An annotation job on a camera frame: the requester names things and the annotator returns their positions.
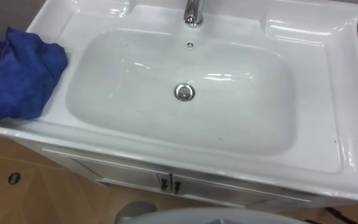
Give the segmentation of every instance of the toilet lid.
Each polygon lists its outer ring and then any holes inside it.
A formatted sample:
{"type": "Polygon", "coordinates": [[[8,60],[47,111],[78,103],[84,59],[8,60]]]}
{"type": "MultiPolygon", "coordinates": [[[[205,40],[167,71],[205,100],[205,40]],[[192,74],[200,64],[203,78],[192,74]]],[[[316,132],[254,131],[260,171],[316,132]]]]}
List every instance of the toilet lid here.
{"type": "Polygon", "coordinates": [[[130,219],[126,224],[305,224],[265,212],[240,208],[189,208],[155,212],[130,219]]]}

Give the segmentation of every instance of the drain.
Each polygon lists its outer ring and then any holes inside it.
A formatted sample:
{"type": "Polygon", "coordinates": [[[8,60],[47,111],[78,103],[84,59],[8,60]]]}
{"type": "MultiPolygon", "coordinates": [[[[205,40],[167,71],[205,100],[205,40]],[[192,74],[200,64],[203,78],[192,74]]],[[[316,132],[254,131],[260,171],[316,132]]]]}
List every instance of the drain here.
{"type": "Polygon", "coordinates": [[[193,49],[193,48],[194,48],[194,44],[193,44],[192,42],[188,42],[188,43],[186,44],[186,47],[187,47],[188,49],[193,49]]]}
{"type": "Polygon", "coordinates": [[[175,96],[180,101],[189,101],[193,99],[195,95],[196,92],[194,88],[187,83],[180,84],[175,89],[175,96]]]}

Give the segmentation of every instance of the blue towel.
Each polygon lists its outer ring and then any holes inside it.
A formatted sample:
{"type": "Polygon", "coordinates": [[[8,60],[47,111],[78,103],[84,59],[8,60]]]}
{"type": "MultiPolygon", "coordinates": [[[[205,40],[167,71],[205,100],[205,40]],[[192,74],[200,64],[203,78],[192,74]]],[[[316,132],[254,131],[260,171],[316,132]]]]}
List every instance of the blue towel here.
{"type": "Polygon", "coordinates": [[[0,119],[41,115],[67,66],[64,48],[7,28],[0,60],[0,119]]]}

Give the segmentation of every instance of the floor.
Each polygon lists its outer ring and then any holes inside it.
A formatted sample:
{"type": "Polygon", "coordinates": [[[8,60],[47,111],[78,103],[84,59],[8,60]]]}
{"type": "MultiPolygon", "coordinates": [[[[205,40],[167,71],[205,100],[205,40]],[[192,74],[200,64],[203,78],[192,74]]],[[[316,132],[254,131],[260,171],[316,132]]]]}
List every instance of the floor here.
{"type": "MultiPolygon", "coordinates": [[[[103,187],[84,179],[11,140],[0,138],[0,223],[113,223],[116,213],[134,200],[146,200],[159,210],[207,207],[210,204],[118,185],[103,187]],[[18,172],[20,181],[8,177],[18,172]]],[[[358,222],[358,205],[339,207],[358,222]]],[[[323,209],[283,215],[320,223],[340,224],[323,209]]]]}

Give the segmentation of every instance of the vanity cabinet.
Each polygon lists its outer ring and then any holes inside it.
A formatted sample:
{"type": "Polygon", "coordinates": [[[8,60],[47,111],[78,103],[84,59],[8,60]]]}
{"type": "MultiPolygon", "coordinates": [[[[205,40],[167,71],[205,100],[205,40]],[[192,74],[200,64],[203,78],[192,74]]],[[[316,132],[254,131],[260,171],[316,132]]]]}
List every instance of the vanity cabinet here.
{"type": "Polygon", "coordinates": [[[218,205],[270,212],[347,203],[296,190],[128,158],[38,142],[16,141],[97,183],[118,184],[218,205]]]}

